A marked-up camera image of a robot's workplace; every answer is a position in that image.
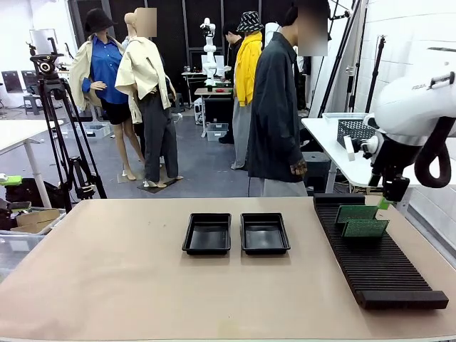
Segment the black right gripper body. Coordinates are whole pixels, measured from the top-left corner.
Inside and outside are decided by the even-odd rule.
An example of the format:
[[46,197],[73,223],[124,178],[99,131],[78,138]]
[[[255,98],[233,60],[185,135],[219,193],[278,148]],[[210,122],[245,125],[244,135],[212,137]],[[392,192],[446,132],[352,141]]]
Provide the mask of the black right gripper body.
[[378,149],[372,157],[372,175],[400,177],[403,170],[415,162],[420,151],[420,146],[406,145],[388,137],[381,137]]

